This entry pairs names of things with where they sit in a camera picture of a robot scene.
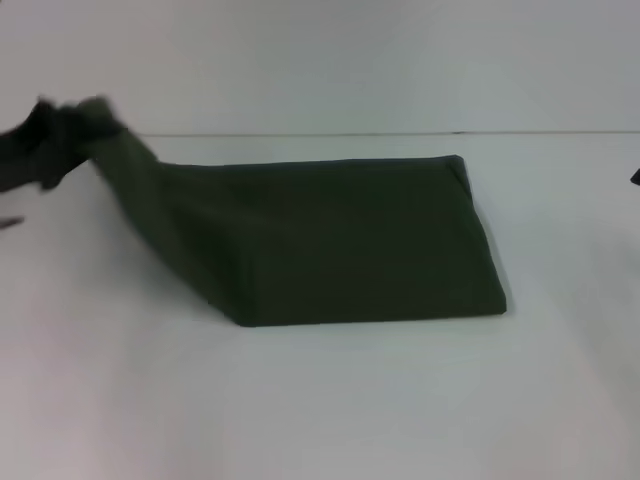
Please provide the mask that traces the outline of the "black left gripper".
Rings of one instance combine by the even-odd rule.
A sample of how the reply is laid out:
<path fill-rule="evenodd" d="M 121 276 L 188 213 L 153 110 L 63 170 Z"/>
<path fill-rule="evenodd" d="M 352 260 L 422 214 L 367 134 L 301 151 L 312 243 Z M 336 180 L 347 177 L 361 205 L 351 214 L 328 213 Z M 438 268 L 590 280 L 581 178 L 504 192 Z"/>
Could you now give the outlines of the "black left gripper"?
<path fill-rule="evenodd" d="M 29 184 L 50 191 L 89 160 L 85 144 L 125 129 L 108 102 L 56 106 L 40 99 L 22 123 L 1 134 L 1 191 Z"/>

